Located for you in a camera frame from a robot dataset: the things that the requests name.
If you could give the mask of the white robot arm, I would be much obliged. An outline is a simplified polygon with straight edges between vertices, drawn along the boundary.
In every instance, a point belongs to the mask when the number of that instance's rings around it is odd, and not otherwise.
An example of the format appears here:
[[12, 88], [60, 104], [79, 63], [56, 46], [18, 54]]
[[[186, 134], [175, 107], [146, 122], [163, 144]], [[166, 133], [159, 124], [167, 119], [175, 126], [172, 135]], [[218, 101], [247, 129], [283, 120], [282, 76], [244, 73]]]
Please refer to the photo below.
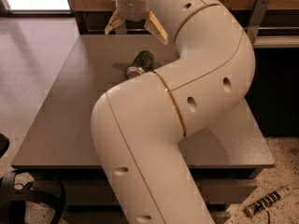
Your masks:
[[145, 19], [179, 57], [96, 102], [93, 144], [108, 182], [129, 224], [214, 224], [178, 144], [244, 99], [249, 37], [218, 0], [117, 0], [107, 29], [124, 19]]

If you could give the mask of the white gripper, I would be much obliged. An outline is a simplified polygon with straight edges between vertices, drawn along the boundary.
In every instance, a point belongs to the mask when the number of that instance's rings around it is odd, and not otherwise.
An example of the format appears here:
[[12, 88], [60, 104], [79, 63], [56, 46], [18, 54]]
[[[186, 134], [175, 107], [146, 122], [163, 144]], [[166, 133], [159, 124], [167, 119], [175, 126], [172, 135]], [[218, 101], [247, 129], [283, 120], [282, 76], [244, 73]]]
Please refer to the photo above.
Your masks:
[[167, 45], [168, 34], [154, 13], [150, 11], [145, 0], [116, 0], [116, 10], [107, 23], [105, 35], [121, 26], [125, 20], [142, 21], [144, 19], [146, 19], [145, 29], [164, 45]]

